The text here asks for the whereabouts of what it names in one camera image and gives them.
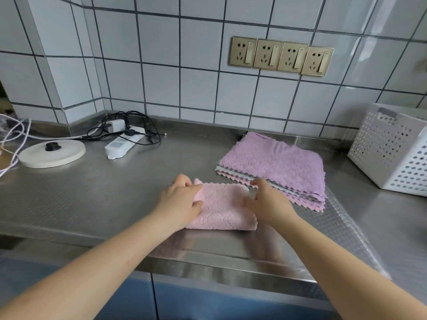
power strip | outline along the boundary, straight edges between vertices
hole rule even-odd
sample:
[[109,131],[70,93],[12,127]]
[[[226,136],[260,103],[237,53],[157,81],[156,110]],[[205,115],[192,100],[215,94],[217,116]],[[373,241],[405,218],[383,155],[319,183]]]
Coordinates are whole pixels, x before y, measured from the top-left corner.
[[[131,127],[131,129],[145,134],[144,128]],[[133,146],[136,145],[133,142],[138,142],[140,139],[142,139],[142,137],[144,137],[144,135],[138,134],[133,136],[126,136],[123,134],[122,136],[117,137],[115,140],[105,146],[105,154],[107,155],[107,158],[109,160],[114,160],[116,158],[123,157]]]

microfiber cloth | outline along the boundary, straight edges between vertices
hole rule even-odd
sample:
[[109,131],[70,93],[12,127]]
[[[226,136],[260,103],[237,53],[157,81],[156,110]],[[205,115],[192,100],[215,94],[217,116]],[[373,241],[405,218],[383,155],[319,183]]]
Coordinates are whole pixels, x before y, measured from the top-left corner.
[[219,161],[216,172],[246,185],[263,177],[291,202],[318,212],[324,209],[323,161],[312,151],[248,132]]
[[243,198],[249,190],[241,184],[202,183],[203,187],[194,196],[194,201],[203,201],[199,216],[190,223],[188,229],[215,230],[256,230],[257,218],[243,205]]

white plastic basket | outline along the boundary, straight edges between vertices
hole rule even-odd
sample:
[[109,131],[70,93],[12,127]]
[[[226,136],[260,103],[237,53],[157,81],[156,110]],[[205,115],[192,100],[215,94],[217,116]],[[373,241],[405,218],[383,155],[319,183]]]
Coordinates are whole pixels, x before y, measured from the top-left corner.
[[380,188],[427,196],[427,110],[372,104],[348,157]]

blue cabinet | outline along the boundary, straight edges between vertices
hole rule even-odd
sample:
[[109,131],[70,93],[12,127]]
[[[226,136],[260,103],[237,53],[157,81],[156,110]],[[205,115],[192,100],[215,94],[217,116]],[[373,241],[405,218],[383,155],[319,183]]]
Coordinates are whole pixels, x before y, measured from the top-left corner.
[[[47,264],[0,258],[0,306],[57,269],[59,267]],[[150,275],[134,272],[110,298],[96,319],[156,320]]]
[[228,289],[218,292],[154,280],[154,291],[159,320],[325,320],[334,314],[331,310],[258,299],[258,294],[254,298],[251,294],[227,294]]

wall socket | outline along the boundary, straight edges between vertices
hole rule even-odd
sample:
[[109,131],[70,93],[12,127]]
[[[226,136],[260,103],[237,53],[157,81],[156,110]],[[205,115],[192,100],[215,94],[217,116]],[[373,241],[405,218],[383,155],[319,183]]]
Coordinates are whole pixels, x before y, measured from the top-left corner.
[[252,67],[257,39],[245,37],[232,37],[230,49],[230,65]]
[[302,75],[325,76],[333,48],[310,46],[302,66]]
[[282,44],[281,41],[258,39],[254,67],[275,70],[279,62]]
[[300,73],[307,49],[307,44],[284,42],[277,70],[282,72]]

